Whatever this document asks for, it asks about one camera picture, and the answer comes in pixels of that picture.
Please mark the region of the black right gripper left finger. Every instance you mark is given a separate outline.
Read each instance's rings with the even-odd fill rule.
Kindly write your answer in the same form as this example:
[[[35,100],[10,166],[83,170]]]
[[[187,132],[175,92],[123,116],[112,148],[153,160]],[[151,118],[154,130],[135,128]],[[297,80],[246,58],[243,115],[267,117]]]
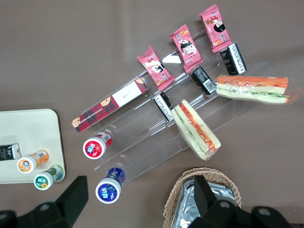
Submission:
[[[45,202],[17,218],[18,228],[71,228],[88,202],[86,176],[78,176],[54,202]]]

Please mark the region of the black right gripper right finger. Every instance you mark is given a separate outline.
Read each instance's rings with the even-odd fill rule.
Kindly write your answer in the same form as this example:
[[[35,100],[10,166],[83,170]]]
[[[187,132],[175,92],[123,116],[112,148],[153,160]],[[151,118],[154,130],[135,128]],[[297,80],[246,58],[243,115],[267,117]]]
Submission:
[[[231,198],[217,198],[204,176],[194,177],[194,199],[200,217],[193,228],[250,228],[251,214],[242,210]]]

